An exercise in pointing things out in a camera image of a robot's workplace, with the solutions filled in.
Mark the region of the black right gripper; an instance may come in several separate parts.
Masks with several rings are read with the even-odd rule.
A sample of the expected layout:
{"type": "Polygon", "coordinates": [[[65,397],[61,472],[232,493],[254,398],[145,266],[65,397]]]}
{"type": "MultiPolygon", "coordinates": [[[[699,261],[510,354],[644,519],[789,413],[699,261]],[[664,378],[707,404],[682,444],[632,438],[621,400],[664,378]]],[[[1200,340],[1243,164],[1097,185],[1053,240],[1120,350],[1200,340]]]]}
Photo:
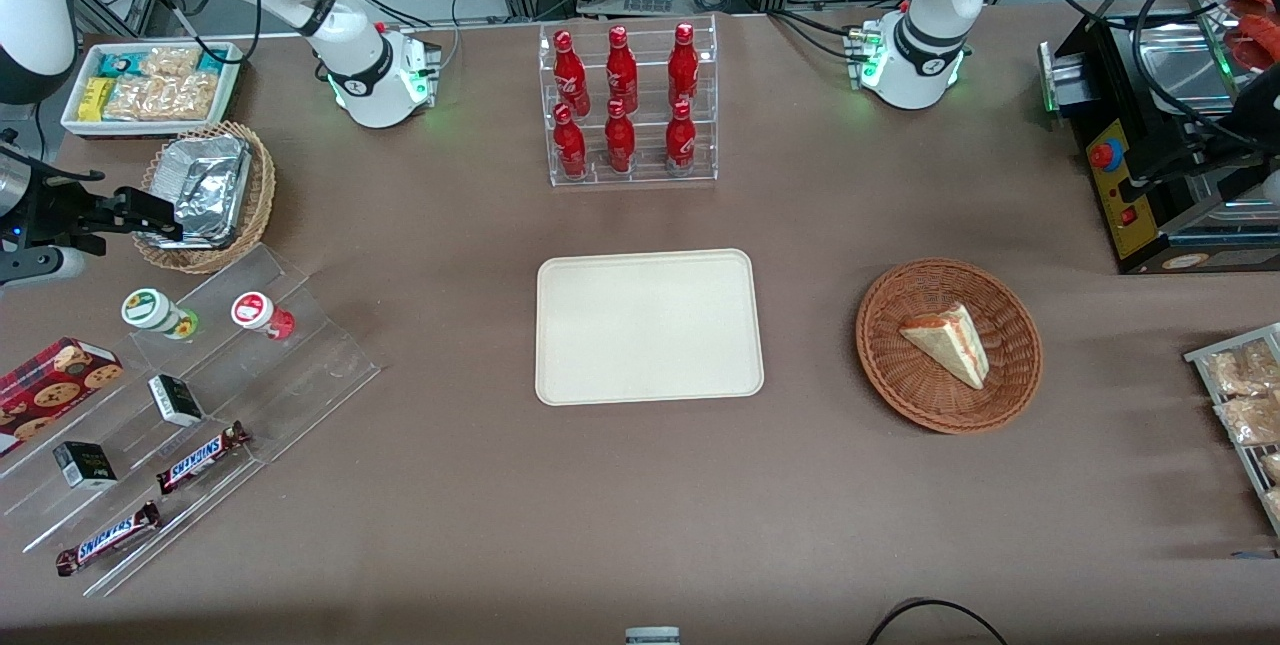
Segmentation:
{"type": "Polygon", "coordinates": [[[86,183],[104,180],[97,170],[64,171],[37,157],[3,157],[3,267],[61,265],[63,253],[41,248],[108,253],[106,235],[148,232],[165,241],[183,241],[173,203],[147,191],[118,188],[97,197],[86,183]]]}

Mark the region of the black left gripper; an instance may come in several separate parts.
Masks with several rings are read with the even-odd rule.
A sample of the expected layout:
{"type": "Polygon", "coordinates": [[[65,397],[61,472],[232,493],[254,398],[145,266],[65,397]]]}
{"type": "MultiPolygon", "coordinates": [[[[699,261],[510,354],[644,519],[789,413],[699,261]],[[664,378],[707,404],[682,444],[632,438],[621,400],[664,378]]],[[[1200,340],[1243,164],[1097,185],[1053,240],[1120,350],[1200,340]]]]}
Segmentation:
{"type": "MultiPolygon", "coordinates": [[[[1256,76],[1231,107],[1231,131],[1268,157],[1279,157],[1279,76],[1256,76]]],[[[1126,203],[1152,197],[1167,207],[1193,207],[1242,195],[1239,168],[1213,166],[1251,157],[1251,148],[1193,118],[1174,116],[1160,129],[1169,154],[1126,154],[1128,177],[1119,195],[1126,203]]]]}

